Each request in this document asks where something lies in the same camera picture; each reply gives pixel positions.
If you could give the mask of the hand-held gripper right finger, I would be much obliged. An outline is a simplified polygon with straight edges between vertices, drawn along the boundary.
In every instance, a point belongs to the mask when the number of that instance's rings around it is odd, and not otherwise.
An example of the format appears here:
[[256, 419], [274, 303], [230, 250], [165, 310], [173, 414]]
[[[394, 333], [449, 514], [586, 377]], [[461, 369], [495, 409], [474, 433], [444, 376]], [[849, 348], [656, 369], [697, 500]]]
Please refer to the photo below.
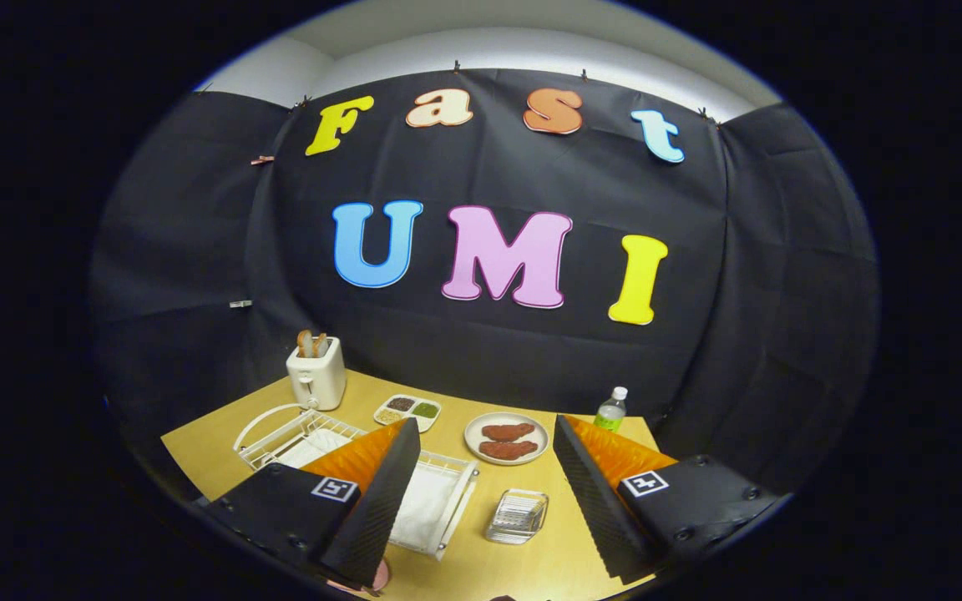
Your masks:
[[785, 506], [786, 496], [718, 459], [672, 459], [560, 415], [554, 452], [611, 577], [659, 579], [717, 555]]

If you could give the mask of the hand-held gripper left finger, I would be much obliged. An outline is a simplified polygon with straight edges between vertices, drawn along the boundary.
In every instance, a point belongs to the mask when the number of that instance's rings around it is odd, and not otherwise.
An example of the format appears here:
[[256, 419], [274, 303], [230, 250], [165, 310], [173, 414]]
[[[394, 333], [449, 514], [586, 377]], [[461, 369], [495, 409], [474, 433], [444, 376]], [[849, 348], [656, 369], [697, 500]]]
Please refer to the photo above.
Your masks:
[[370, 588], [419, 454], [417, 420], [397, 420], [303, 468], [268, 464], [204, 513], [297, 572]]

